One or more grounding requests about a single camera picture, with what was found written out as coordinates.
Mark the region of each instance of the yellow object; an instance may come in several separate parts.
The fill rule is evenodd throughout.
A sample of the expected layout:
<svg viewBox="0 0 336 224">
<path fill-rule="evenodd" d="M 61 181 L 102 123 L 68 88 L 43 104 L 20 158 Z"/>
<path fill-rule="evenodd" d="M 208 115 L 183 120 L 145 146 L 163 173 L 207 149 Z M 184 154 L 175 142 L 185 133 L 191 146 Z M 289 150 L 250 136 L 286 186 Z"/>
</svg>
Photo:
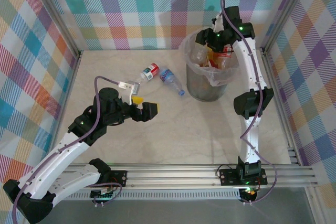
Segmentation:
<svg viewBox="0 0 336 224">
<path fill-rule="evenodd" d="M 133 97 L 132 96 L 132 100 L 133 100 L 133 103 L 135 103 L 136 105 L 139 105 L 143 102 L 143 98 L 142 97 Z"/>
</svg>

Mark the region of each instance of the metal frame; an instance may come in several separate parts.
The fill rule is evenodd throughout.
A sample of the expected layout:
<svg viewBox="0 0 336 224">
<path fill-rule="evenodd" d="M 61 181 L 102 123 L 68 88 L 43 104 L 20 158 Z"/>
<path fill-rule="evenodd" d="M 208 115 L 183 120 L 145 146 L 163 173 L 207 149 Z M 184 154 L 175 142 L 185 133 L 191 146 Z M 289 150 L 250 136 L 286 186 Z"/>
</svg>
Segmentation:
<svg viewBox="0 0 336 224">
<path fill-rule="evenodd" d="M 73 37 L 71 36 L 70 32 L 68 31 L 66 25 L 64 24 L 60 14 L 58 13 L 57 8 L 55 7 L 53 0 L 41 0 L 41 1 L 43 3 L 44 7 L 46 8 L 46 10 L 48 11 L 51 19 L 54 21 L 55 25 L 57 26 L 60 33 L 64 37 L 64 40 L 66 41 L 66 43 L 69 46 L 69 49 L 71 50 L 71 52 L 74 55 L 76 55 L 77 58 L 79 58 L 80 51 L 77 48 L 77 45 L 76 45 Z"/>
<path fill-rule="evenodd" d="M 273 44 L 275 43 L 276 39 L 278 38 L 283 26 L 285 25 L 288 17 L 290 16 L 290 14 L 292 13 L 296 3 L 298 2 L 298 0 L 289 0 L 287 2 L 287 4 L 285 5 L 285 7 L 283 8 L 282 14 L 279 18 L 279 20 L 277 21 L 277 23 L 275 24 L 273 31 L 271 32 L 265 46 L 264 46 L 264 50 L 265 51 L 269 51 L 269 49 L 273 46 Z"/>
<path fill-rule="evenodd" d="M 298 0 L 290 0 L 286 7 L 283 10 L 283 14 L 278 20 L 275 28 L 271 36 L 269 37 L 263 51 L 265 54 L 269 51 L 272 45 L 275 43 L 276 38 L 278 37 L 281 29 L 283 28 L 287 18 L 291 14 L 295 4 Z M 61 34 L 64 36 L 65 41 L 67 42 L 70 50 L 74 55 L 78 57 L 78 61 L 71 79 L 70 87 L 66 95 L 65 105 L 61 112 L 61 117 L 56 129 L 56 135 L 51 144 L 51 147 L 55 143 L 55 139 L 57 139 L 57 133 L 60 127 L 60 122 L 64 117 L 64 110 L 66 109 L 67 102 L 70 98 L 71 89 L 75 82 L 75 78 L 77 75 L 77 71 L 80 64 L 80 52 L 76 46 L 75 41 L 73 40 L 71 34 L 66 28 L 60 14 L 55 8 L 52 0 L 42 0 L 44 6 L 48 10 L 51 18 L 54 20 L 56 26 L 60 30 Z M 318 185 L 317 178 L 315 177 L 314 171 L 310 166 L 300 166 L 302 164 L 302 160 L 300 156 L 297 155 L 297 146 L 295 141 L 293 140 L 293 134 L 291 128 L 289 126 L 289 122 L 286 117 L 286 113 L 284 110 L 284 105 L 280 100 L 279 90 L 277 89 L 274 75 L 272 73 L 270 63 L 268 58 L 263 55 L 262 56 L 266 74 L 268 80 L 270 81 L 270 85 L 273 87 L 275 92 L 275 103 L 277 112 L 280 117 L 281 127 L 285 134 L 286 140 L 288 142 L 288 153 L 291 159 L 291 164 L 288 165 L 276 165 L 278 170 L 278 183 L 277 187 L 304 187 L 307 192 L 307 197 L 314 215 L 314 218 L 317 223 L 327 223 L 326 214 L 323 211 L 322 199 L 321 195 L 316 190 L 316 186 Z M 78 169 L 81 169 L 86 164 L 72 164 L 70 165 L 63 174 L 74 173 Z M 166 196 L 166 193 L 173 192 L 181 192 L 184 191 L 186 194 L 180 194 L 177 199 L 181 200 L 185 197 L 190 198 L 188 192 L 199 192 L 201 193 L 201 197 L 197 197 L 198 199 L 209 199 L 213 197 L 218 197 L 218 193 L 224 193 L 220 195 L 220 198 L 234 198 L 237 199 L 235 186 L 221 186 L 219 178 L 216 177 L 216 170 L 218 165 L 146 165 L 146 164 L 119 164 L 110 166 L 112 169 L 119 170 L 127 170 L 128 171 L 128 181 L 127 185 L 124 188 L 126 194 L 120 197 L 120 199 L 144 199 L 144 195 L 142 192 L 150 193 L 150 192 L 161 192 L 162 194 L 153 195 L 146 194 L 146 199 L 156 199 L 160 198 L 164 195 L 165 199 L 170 196 Z M 268 165 L 262 166 L 266 170 L 268 185 L 262 186 L 262 188 L 269 188 L 274 182 L 274 171 L 272 167 Z M 80 190 L 78 193 L 73 194 L 67 198 L 67 200 L 88 200 L 89 191 L 91 188 L 84 188 Z"/>
<path fill-rule="evenodd" d="M 71 164 L 63 174 L 74 173 L 86 164 Z M 216 170 L 220 164 L 214 165 L 143 165 L 118 164 L 110 165 L 112 170 L 127 170 L 126 190 L 174 190 L 174 189 L 237 189 L 248 186 L 221 186 Z M 263 165 L 266 171 L 269 188 L 274 182 L 275 172 L 269 165 Z M 296 164 L 276 165 L 278 182 L 276 187 L 314 187 L 317 178 L 310 166 Z"/>
</svg>

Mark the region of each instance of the colorful checkered backdrop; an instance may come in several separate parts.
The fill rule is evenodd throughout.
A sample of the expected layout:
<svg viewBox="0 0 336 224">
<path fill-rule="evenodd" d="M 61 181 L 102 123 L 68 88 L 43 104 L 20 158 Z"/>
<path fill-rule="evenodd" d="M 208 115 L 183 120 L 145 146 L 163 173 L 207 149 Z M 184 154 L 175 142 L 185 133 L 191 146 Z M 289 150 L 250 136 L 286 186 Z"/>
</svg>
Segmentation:
<svg viewBox="0 0 336 224">
<path fill-rule="evenodd" d="M 262 39 L 262 43 L 261 43 L 261 47 L 264 47 L 265 44 L 267 43 L 270 35 L 273 33 L 274 31 L 274 27 L 275 25 L 278 23 L 283 11 L 284 11 L 284 8 L 286 7 L 286 5 L 288 4 L 290 0 L 282 0 L 280 5 L 278 6 L 278 9 L 276 11 L 276 14 L 274 16 L 274 18 L 272 19 L 272 22 L 270 24 L 270 26 L 268 27 L 268 30 L 266 32 L 266 35 L 265 37 Z"/>
<path fill-rule="evenodd" d="M 299 0 L 270 61 L 305 165 L 336 218 L 336 0 Z"/>
<path fill-rule="evenodd" d="M 54 0 L 78 48 L 176 49 L 183 38 L 211 25 L 219 0 Z M 226 0 L 260 34 L 274 0 Z"/>
<path fill-rule="evenodd" d="M 40 0 L 0 0 L 0 223 L 2 185 L 46 155 L 75 62 Z"/>
</svg>

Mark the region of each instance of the plastic bottle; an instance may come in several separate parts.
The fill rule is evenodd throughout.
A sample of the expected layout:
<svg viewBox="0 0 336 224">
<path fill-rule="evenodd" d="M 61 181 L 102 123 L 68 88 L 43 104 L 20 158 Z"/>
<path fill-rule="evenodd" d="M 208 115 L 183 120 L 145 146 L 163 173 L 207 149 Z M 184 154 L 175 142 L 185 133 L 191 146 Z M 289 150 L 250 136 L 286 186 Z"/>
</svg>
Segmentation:
<svg viewBox="0 0 336 224">
<path fill-rule="evenodd" d="M 194 48 L 192 49 L 190 55 L 190 61 L 199 66 L 203 65 L 206 62 L 208 50 L 205 46 L 195 42 Z"/>
<path fill-rule="evenodd" d="M 140 77 L 137 78 L 136 82 L 142 84 L 145 82 L 148 82 L 153 79 L 153 77 L 159 73 L 160 69 L 157 66 L 157 64 L 152 63 L 148 67 L 146 67 L 144 70 L 141 71 Z"/>
<path fill-rule="evenodd" d="M 185 92 L 182 89 L 182 84 L 169 68 L 161 68 L 160 79 L 163 81 L 164 84 L 171 86 L 172 88 L 177 90 L 180 96 L 184 95 Z"/>
</svg>

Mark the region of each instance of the water bottle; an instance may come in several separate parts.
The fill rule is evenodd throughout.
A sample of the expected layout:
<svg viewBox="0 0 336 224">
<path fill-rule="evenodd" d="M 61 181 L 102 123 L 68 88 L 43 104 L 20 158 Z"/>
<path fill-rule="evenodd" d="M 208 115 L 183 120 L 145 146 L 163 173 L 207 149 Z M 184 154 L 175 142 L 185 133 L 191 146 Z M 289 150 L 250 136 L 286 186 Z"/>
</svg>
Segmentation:
<svg viewBox="0 0 336 224">
<path fill-rule="evenodd" d="M 206 62 L 208 50 L 205 46 L 195 43 L 194 48 L 190 54 L 190 61 L 194 64 L 202 66 Z"/>
<path fill-rule="evenodd" d="M 160 79 L 163 81 L 164 84 L 169 85 L 170 87 L 177 90 L 180 96 L 184 95 L 182 84 L 169 68 L 161 68 Z"/>
</svg>

